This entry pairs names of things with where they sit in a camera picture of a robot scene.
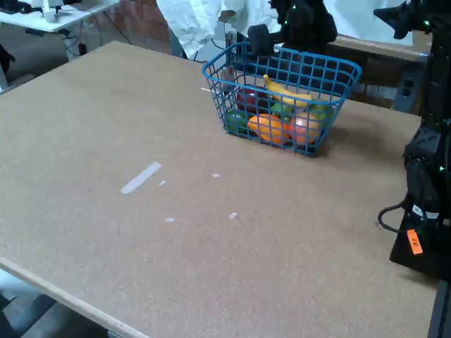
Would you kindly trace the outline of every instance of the banana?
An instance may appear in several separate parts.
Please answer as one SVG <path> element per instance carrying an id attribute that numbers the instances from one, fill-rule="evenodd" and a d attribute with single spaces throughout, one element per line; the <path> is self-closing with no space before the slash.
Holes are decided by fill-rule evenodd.
<path id="1" fill-rule="evenodd" d="M 296 100 L 296 107 L 306 108 L 309 105 L 309 102 L 306 102 L 306 101 L 312 100 L 311 96 L 308 94 L 296 94 L 296 93 L 289 92 L 288 90 L 283 88 L 280 84 L 271 80 L 271 78 L 268 76 L 268 74 L 263 75 L 263 78 L 266 81 L 266 86 L 268 87 L 269 91 L 271 91 L 273 93 L 293 96 L 293 97 L 299 99 L 299 100 Z M 292 106 L 295 105 L 295 100 L 291 99 L 290 97 L 278 96 L 276 94 L 272 94 L 272 95 L 273 95 L 273 98 L 277 101 L 282 101 L 284 104 L 290 104 Z"/>

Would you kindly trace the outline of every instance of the brown table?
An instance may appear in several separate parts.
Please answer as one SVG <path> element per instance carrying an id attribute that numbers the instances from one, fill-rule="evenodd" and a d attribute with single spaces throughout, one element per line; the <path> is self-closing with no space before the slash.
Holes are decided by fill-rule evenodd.
<path id="1" fill-rule="evenodd" d="M 367 53 L 400 58 L 406 61 L 426 62 L 426 57 L 431 50 L 432 35 L 425 35 L 423 32 L 414 32 L 414 43 L 412 46 L 401 44 L 384 44 L 381 42 L 371 42 L 345 35 L 338 35 L 333 42 L 336 46 L 365 51 Z"/>
<path id="2" fill-rule="evenodd" d="M 347 102 L 306 158 L 226 134 L 202 87 L 112 43 L 3 95 L 0 266 L 124 337 L 425 337 L 435 287 L 376 226 L 419 119 Z"/>

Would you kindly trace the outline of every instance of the orange tag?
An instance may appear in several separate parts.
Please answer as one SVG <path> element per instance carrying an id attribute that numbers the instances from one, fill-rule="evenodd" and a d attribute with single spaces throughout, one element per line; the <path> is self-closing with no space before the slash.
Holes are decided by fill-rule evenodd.
<path id="1" fill-rule="evenodd" d="M 419 255 L 423 253 L 423 249 L 421 248 L 420 241 L 418 236 L 416 235 L 416 231 L 413 229 L 407 230 L 407 237 L 409 237 L 410 246 L 414 255 Z"/>

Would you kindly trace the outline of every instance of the paper scrap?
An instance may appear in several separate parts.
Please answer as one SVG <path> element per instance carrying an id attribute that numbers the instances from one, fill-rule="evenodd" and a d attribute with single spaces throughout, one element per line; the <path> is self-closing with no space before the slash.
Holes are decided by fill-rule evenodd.
<path id="1" fill-rule="evenodd" d="M 161 164 L 158 162 L 153 162 L 146 169 L 144 169 L 137 177 L 129 181 L 129 183 L 126 186 L 124 186 L 124 188 L 122 188 L 121 192 L 125 195 L 129 194 L 130 192 L 133 192 L 148 178 L 150 178 L 154 173 L 156 173 L 159 168 L 161 168 Z"/>

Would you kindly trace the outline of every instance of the toy fruit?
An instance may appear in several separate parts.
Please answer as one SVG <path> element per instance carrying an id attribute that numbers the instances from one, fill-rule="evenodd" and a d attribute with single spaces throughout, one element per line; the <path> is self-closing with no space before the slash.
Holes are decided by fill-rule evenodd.
<path id="1" fill-rule="evenodd" d="M 287 139 L 286 133 L 283 131 L 283 124 L 277 116 L 260 114 L 252 116 L 247 126 L 265 141 L 282 145 Z"/>
<path id="2" fill-rule="evenodd" d="M 293 116 L 293 107 L 276 102 L 271 107 L 271 114 L 279 115 L 282 120 L 289 122 Z"/>
<path id="3" fill-rule="evenodd" d="M 312 104 L 310 106 L 310 114 L 313 119 L 318 120 L 321 128 L 324 127 L 333 115 L 333 108 L 325 104 Z"/>
<path id="4" fill-rule="evenodd" d="M 314 143 L 321 134 L 321 124 L 312 119 L 315 119 L 315 117 L 310 116 L 309 120 L 308 113 L 300 113 L 291 123 L 284 123 L 283 129 L 298 145 L 306 144 L 307 137 L 309 143 Z"/>
<path id="5" fill-rule="evenodd" d="M 229 132 L 247 134 L 246 113 L 237 109 L 230 109 L 224 115 L 224 125 Z"/>
<path id="6" fill-rule="evenodd" d="M 247 111 L 248 113 L 257 113 L 257 109 L 260 113 L 268 113 L 268 94 L 265 92 L 258 92 L 254 89 L 239 88 L 236 92 L 237 108 L 241 111 Z"/>
<path id="7" fill-rule="evenodd" d="M 293 97 L 297 98 L 296 107 L 306 108 L 309 105 L 309 101 L 311 101 L 310 95 L 292 93 L 292 92 L 286 90 L 285 88 L 283 88 L 280 84 L 271 80 L 271 78 L 268 76 L 268 74 L 263 75 L 263 78 L 266 81 L 266 86 L 268 87 L 268 90 L 270 90 L 271 92 L 277 93 L 277 94 L 293 96 Z M 295 105 L 295 100 L 291 99 L 289 97 L 278 96 L 276 94 L 273 94 L 273 98 L 276 99 L 277 101 L 282 101 L 285 104 L 290 104 L 291 106 Z"/>

